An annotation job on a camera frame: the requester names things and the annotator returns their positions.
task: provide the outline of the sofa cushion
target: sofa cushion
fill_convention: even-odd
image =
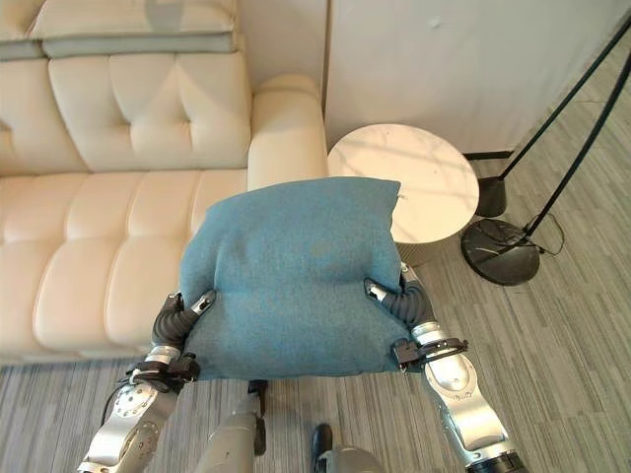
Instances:
[[[240,52],[0,63],[0,174],[243,169]]]
[[[145,352],[206,208],[245,185],[244,169],[1,178],[0,361]]]
[[[43,56],[39,41],[29,38],[42,3],[43,0],[0,1],[0,61]]]
[[[0,175],[86,170],[55,103],[48,61],[0,62]]]
[[[0,41],[28,37],[44,0],[3,0],[0,2]]]
[[[396,370],[408,336],[364,290],[398,287],[390,235],[398,182],[334,177],[279,184],[211,207],[181,263],[187,304],[214,288],[186,350],[201,378],[269,379]]]
[[[47,0],[32,37],[51,57],[127,52],[233,52],[235,2]]]

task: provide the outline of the floor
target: floor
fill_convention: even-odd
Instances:
[[[614,50],[578,99],[508,179],[504,220],[524,224],[568,167],[631,48]],[[567,235],[528,284],[475,275],[458,237],[418,268],[450,333],[471,343],[482,390],[532,473],[631,472],[631,86],[554,207]],[[477,162],[480,175],[505,163]],[[536,235],[554,247],[550,222]],[[0,371],[0,472],[74,471],[125,363]],[[148,471],[192,471],[206,439],[245,384],[189,386]],[[309,436],[330,423],[337,440],[371,450],[388,472],[461,472],[415,374],[274,381],[268,451],[258,473],[307,472]]]

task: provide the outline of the white marble tabletop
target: white marble tabletop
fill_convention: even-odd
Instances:
[[[477,207],[477,177],[466,158],[432,133],[405,125],[359,128],[333,147],[329,175],[398,180],[392,237],[399,243],[427,243],[449,237]]]

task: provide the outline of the white wall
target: white wall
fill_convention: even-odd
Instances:
[[[253,86],[278,74],[301,73],[320,86],[326,0],[239,0]]]
[[[462,152],[513,149],[630,5],[333,0],[329,144],[365,124],[399,122]]]

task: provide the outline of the fabric pillow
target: fabric pillow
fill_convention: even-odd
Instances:
[[[364,279],[398,288],[390,226],[399,185],[290,182],[208,209],[180,267],[187,306],[217,291],[187,340],[201,378],[396,370],[390,346],[409,334],[366,296]]]

